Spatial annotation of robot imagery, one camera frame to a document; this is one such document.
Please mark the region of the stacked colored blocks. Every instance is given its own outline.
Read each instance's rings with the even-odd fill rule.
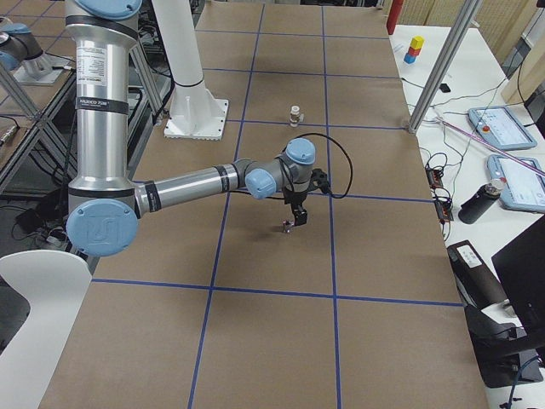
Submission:
[[[424,38],[420,36],[413,37],[412,40],[410,40],[410,47],[409,51],[407,51],[407,54],[405,54],[404,61],[407,64],[412,64],[416,61],[416,57],[420,54],[420,51],[422,50],[422,45],[424,45]]]

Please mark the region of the yellow block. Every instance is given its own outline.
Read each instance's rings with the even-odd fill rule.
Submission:
[[[410,40],[410,46],[413,49],[421,49],[422,45],[424,45],[424,37],[416,36]]]

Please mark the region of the printed label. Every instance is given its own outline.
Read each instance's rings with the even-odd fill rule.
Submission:
[[[468,264],[469,268],[478,267],[483,264],[469,245],[458,247],[458,252]]]
[[[77,47],[77,84],[106,87],[106,49]]]

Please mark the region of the robotic arm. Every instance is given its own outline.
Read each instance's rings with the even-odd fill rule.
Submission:
[[[140,5],[66,0],[66,28],[77,47],[78,172],[68,188],[66,224],[72,244],[91,256],[110,256],[132,242],[147,212],[241,187],[257,199],[282,190],[294,225],[304,224],[302,203],[324,174],[313,171],[315,148],[303,138],[269,162],[240,159],[162,181],[127,178],[127,66]]]
[[[0,27],[0,63],[8,71],[22,63],[28,75],[34,79],[40,79],[53,69],[31,30],[21,23]]]

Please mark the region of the white table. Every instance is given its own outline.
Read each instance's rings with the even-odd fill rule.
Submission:
[[[412,83],[425,85],[449,30],[448,27],[397,26],[395,33],[390,37],[390,41],[398,65],[399,76]],[[410,40],[414,36],[422,36],[426,41],[416,62],[409,65],[403,59],[409,48]],[[479,95],[501,84],[496,93],[492,90],[480,97],[450,101],[437,108],[441,112],[466,112],[468,108],[472,107],[504,105],[505,101],[501,96],[501,91],[507,84],[507,80],[504,81],[504,79],[505,74],[486,45],[485,40],[477,29],[472,28],[465,37],[443,81],[450,86],[451,92],[442,93],[438,91],[433,104],[446,102],[451,98],[464,95]],[[421,88],[404,81],[405,98],[411,111],[421,92]],[[517,114],[522,124],[533,123],[529,113],[521,105],[513,106],[511,109]],[[426,120],[431,120],[436,116],[437,113],[430,109]],[[473,130],[467,116],[446,113],[443,114],[443,117],[448,122],[468,132]],[[545,141],[536,126],[531,126],[528,130],[537,140],[537,146],[524,151],[512,151],[511,153],[515,156],[537,158],[540,164],[545,164]],[[444,144],[441,125],[424,122],[416,135],[422,148],[426,148],[431,153],[446,153],[449,164],[455,164],[459,161],[460,156]],[[448,129],[446,130],[446,141],[460,152],[463,152],[468,144],[466,136]],[[471,142],[460,173],[456,178],[456,190],[453,181],[458,167],[447,167],[445,169],[443,183],[451,193],[454,191],[453,213],[455,219],[450,224],[450,236],[445,244],[448,246],[468,239],[483,257],[488,267],[495,273],[491,257],[542,215],[504,210],[498,202],[493,204],[473,225],[467,225],[458,220],[457,213],[461,204],[468,200],[480,186],[490,181],[490,175],[486,169],[486,159],[491,154],[493,152],[478,144],[478,142]],[[424,163],[427,162],[428,157],[429,155],[422,150]],[[442,161],[442,158],[436,158],[431,165],[442,164]],[[520,325],[517,320],[509,319],[499,308],[489,308],[489,310],[486,311],[487,314],[498,322],[515,322]],[[510,388],[488,389],[490,408],[498,408],[499,405],[506,402],[509,390]],[[545,402],[545,382],[519,385],[514,396],[523,398],[523,400],[514,402],[513,409],[542,407],[543,402]]]

